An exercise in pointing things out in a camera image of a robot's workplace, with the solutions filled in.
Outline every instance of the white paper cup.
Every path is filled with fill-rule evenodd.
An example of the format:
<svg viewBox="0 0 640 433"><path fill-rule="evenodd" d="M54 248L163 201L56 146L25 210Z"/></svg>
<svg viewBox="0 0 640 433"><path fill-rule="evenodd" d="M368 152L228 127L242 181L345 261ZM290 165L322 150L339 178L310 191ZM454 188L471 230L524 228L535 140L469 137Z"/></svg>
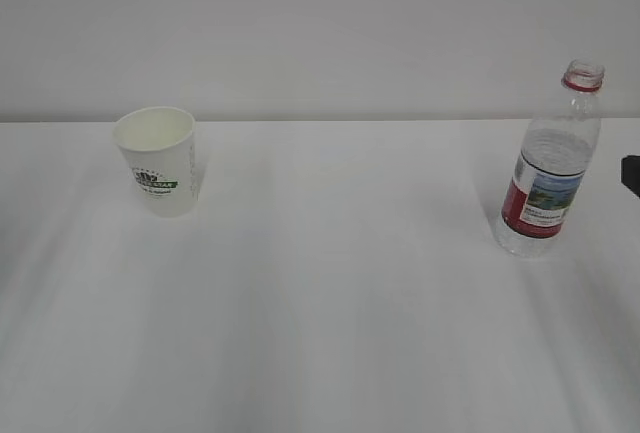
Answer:
<svg viewBox="0 0 640 433"><path fill-rule="evenodd" d="M129 113L113 130L144 202L159 216L181 215L196 202L194 127L186 111L162 106Z"/></svg>

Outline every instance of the white tablecloth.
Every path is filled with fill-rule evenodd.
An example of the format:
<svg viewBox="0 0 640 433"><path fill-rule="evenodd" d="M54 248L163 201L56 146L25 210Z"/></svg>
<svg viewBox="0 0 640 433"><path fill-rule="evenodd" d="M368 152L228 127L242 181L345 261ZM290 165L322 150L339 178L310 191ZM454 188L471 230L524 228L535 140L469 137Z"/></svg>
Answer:
<svg viewBox="0 0 640 433"><path fill-rule="evenodd" d="M533 261L487 221L522 121L200 124L173 220L111 127L0 126L0 431L639 431L639 120Z"/></svg>

